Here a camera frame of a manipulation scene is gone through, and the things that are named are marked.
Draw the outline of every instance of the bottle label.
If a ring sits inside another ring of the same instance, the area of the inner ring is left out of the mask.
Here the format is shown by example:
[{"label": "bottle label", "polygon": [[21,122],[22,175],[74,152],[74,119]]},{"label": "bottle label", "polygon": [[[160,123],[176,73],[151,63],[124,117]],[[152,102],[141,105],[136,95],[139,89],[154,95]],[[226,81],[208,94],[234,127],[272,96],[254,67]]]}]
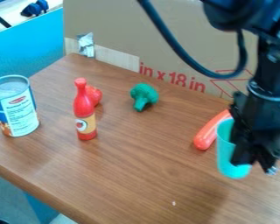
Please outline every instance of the bottle label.
[{"label": "bottle label", "polygon": [[75,126],[81,134],[89,134],[95,131],[95,114],[89,117],[75,119]]}]

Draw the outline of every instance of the floor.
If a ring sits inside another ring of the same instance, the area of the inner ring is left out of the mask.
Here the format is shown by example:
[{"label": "floor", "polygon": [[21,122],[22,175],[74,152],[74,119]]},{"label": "floor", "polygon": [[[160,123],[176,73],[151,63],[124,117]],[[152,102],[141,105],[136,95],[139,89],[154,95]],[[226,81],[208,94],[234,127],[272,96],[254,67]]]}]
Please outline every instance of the floor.
[{"label": "floor", "polygon": [[[40,224],[23,192],[0,178],[0,219],[10,224]],[[51,224],[76,224],[65,215],[58,215]]]}]

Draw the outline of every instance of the toy vegetable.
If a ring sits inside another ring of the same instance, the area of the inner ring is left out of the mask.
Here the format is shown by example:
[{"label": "toy vegetable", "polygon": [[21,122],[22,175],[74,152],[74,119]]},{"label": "toy vegetable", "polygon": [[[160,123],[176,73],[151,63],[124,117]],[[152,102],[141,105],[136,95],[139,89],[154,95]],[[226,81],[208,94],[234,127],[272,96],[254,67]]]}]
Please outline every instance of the toy vegetable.
[{"label": "toy vegetable", "polygon": [[86,86],[87,95],[91,98],[96,107],[102,99],[102,91],[96,87]]},{"label": "toy vegetable", "polygon": [[214,140],[217,137],[216,134],[216,128],[217,125],[231,117],[229,114],[228,109],[225,109],[221,113],[219,113],[217,116],[212,118],[194,137],[194,145],[198,150],[206,151],[208,148],[210,148],[211,144],[214,142]]},{"label": "toy vegetable", "polygon": [[143,82],[136,84],[130,90],[130,96],[135,99],[134,109],[138,112],[143,111],[146,104],[154,104],[158,102],[157,90]]}]

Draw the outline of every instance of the red bottle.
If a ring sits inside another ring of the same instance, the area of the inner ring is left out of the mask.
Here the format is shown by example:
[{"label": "red bottle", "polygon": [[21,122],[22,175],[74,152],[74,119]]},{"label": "red bottle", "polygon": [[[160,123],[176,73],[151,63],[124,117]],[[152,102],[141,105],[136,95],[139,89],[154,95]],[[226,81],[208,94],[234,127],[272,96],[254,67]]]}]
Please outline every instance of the red bottle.
[{"label": "red bottle", "polygon": [[75,124],[80,140],[91,140],[96,137],[95,105],[86,92],[86,79],[74,80],[78,94],[73,102],[73,112],[76,116]]}]

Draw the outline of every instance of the wooden table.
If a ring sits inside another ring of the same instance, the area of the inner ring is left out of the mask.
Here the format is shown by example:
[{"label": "wooden table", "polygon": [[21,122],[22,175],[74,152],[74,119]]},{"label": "wooden table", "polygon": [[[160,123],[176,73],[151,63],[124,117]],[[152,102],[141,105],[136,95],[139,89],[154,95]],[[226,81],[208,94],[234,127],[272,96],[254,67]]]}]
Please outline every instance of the wooden table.
[{"label": "wooden table", "polygon": [[[74,78],[103,92],[99,136],[77,139]],[[133,110],[129,91],[146,81],[160,102]],[[198,129],[227,102],[79,55],[31,78],[41,127],[29,136],[0,131],[0,175],[79,223],[280,223],[280,172],[256,165],[245,179],[216,169],[215,150],[197,151]]]}]

